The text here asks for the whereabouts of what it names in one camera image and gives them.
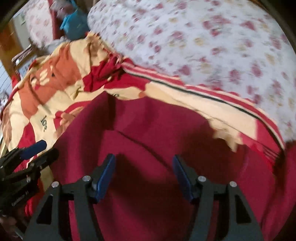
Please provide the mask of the person's left hand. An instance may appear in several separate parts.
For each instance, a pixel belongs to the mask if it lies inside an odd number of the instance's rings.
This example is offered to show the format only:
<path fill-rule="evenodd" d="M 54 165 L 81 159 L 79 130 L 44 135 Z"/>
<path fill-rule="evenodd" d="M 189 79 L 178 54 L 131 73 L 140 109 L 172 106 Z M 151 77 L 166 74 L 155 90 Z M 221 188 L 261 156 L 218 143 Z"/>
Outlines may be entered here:
<path fill-rule="evenodd" d="M 19 238 L 20 236 L 16 233 L 16 219 L 10 216 L 2 216 L 0 217 L 1 226 L 4 228 L 6 233 L 12 237 Z"/>

